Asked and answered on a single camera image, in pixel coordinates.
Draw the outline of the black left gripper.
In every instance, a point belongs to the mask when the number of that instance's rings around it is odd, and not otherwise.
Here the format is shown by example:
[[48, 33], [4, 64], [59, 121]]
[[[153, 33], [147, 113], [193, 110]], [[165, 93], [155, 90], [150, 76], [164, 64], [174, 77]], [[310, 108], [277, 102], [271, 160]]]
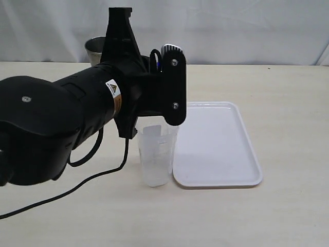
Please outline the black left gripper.
[[187, 114], [187, 62], [183, 52], [171, 50], [162, 56], [157, 71], [158, 50], [142, 56], [130, 24], [130, 7], [110, 7], [101, 64], [110, 67], [122, 103], [114, 117], [119, 136], [132, 139], [138, 117], [162, 116], [167, 124], [181, 125]]

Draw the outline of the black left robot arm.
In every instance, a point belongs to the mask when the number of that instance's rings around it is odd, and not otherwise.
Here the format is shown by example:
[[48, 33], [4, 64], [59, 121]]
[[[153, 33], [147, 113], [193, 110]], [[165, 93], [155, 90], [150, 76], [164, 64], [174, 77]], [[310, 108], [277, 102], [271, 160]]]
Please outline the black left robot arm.
[[49, 82], [30, 76], [1, 81], [1, 185], [57, 180], [71, 152], [113, 120], [132, 139], [139, 117], [181, 125], [187, 114], [186, 57], [165, 45], [140, 54], [132, 9], [110, 7], [100, 63]]

